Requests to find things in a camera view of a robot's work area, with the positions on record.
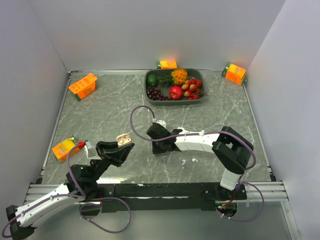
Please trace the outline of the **pink earbuds charging case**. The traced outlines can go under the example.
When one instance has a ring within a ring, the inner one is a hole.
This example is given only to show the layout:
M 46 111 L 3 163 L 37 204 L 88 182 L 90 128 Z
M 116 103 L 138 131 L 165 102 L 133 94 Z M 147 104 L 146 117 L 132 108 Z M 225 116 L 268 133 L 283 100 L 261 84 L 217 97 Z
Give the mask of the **pink earbuds charging case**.
M 132 139 L 131 139 L 129 133 L 124 133 L 124 134 L 118 135 L 115 140 L 117 142 L 118 147 L 128 145 L 132 142 Z

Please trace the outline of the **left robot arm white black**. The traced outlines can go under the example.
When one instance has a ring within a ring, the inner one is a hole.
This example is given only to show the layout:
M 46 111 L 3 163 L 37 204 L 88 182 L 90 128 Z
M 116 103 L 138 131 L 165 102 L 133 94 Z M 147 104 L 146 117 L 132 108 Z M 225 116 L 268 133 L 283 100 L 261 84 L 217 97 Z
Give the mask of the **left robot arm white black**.
M 1 236 L 13 240 L 24 240 L 32 235 L 44 221 L 80 202 L 95 200 L 101 192 L 97 181 L 110 167 L 120 167 L 128 158 L 135 144 L 120 146 L 116 141 L 99 141 L 96 144 L 98 159 L 91 159 L 88 165 L 73 164 L 66 161 L 68 173 L 66 180 L 50 193 L 22 206 L 11 205 L 6 208 L 8 218 Z

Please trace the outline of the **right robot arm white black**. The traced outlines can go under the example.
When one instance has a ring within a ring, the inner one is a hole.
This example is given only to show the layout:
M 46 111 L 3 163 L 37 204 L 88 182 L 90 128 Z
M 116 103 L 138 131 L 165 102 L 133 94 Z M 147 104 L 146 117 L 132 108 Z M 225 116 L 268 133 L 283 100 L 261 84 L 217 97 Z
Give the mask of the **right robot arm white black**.
M 191 132 L 176 128 L 169 132 L 160 123 L 153 123 L 146 131 L 152 140 L 152 153 L 199 151 L 215 154 L 224 166 L 218 187 L 223 199 L 235 193 L 241 176 L 245 173 L 254 147 L 233 128 L 224 126 L 217 132 Z

